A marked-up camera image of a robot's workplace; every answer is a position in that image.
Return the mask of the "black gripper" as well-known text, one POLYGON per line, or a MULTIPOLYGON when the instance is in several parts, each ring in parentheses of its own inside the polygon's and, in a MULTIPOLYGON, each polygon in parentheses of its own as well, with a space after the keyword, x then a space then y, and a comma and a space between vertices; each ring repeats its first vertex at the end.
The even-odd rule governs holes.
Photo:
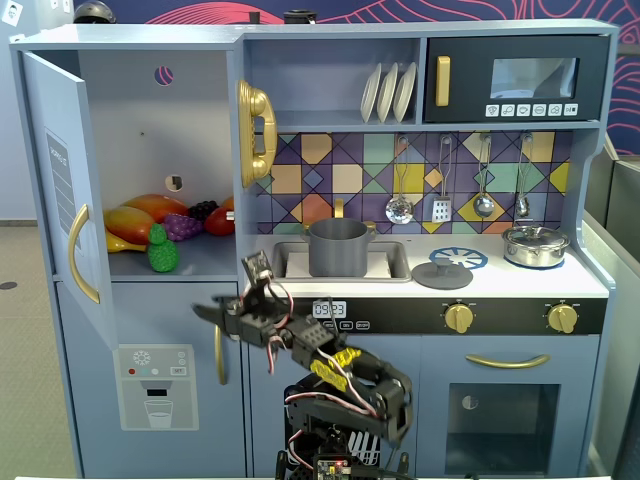
POLYGON ((277 324, 284 320, 285 308, 280 302, 267 299, 249 304, 239 297, 213 297, 212 300, 216 307, 193 304, 192 310, 201 320, 225 330, 227 336, 263 348, 272 337, 281 336, 283 327, 277 324))

